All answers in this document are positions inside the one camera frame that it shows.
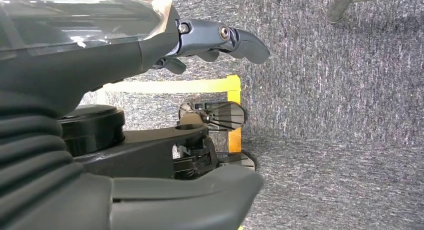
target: yellow tape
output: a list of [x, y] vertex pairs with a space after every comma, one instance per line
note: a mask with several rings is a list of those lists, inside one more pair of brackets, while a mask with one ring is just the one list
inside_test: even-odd
[[[241, 105], [242, 82], [237, 75], [221, 79], [201, 79], [183, 81], [122, 81], [110, 83], [97, 91], [97, 103], [108, 104], [106, 92], [141, 93], [141, 94], [184, 94], [184, 93], [225, 93], [227, 100]], [[237, 128], [228, 133], [228, 150], [230, 153], [242, 151], [242, 129]]]
[[191, 81], [121, 81], [106, 84], [101, 91], [142, 94], [185, 94], [185, 93], [225, 93], [241, 91], [241, 85], [236, 84], [240, 78], [230, 75], [222, 79], [201, 79]]
[[[239, 105], [242, 104], [242, 81], [237, 75], [230, 75], [227, 77], [234, 90], [227, 92], [227, 100], [235, 102]], [[228, 150], [230, 153], [240, 153], [242, 151], [242, 128], [239, 127], [234, 131], [228, 133]]]

